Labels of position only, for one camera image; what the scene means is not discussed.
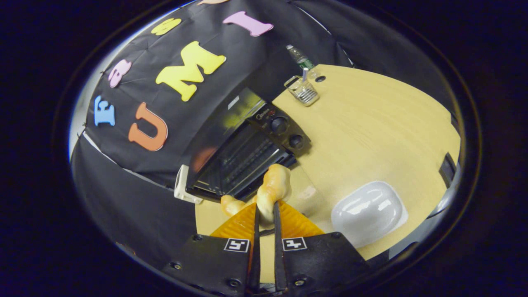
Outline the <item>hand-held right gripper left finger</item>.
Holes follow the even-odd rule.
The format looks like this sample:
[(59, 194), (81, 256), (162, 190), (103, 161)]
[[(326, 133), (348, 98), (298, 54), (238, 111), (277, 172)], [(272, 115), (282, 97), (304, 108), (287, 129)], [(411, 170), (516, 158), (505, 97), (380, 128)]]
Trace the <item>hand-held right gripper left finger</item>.
[(243, 208), (211, 235), (192, 235), (163, 268), (204, 295), (249, 295), (260, 280), (259, 209)]

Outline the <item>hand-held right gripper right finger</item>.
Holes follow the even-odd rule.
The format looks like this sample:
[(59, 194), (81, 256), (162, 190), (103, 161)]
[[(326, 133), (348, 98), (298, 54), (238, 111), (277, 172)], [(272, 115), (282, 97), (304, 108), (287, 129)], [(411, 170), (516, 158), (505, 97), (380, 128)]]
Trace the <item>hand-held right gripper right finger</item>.
[(326, 233), (289, 204), (275, 203), (275, 285), (281, 293), (338, 293), (371, 267), (340, 232)]

